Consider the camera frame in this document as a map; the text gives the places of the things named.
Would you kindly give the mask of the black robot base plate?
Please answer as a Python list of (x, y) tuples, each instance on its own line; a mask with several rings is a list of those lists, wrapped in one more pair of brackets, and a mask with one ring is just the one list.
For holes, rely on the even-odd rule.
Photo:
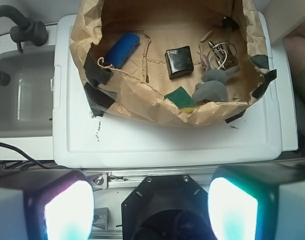
[(124, 240), (214, 240), (208, 193), (189, 175), (147, 176), (122, 202)]

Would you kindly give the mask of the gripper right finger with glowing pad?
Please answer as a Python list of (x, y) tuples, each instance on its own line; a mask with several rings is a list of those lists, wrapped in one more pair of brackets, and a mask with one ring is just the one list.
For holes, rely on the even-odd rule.
[(207, 204), (219, 240), (305, 240), (305, 162), (221, 165)]

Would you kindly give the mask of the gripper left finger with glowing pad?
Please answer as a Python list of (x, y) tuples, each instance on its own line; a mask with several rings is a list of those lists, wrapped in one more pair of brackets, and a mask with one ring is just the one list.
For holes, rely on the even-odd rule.
[(93, 215), (80, 170), (0, 170), (0, 240), (87, 240)]

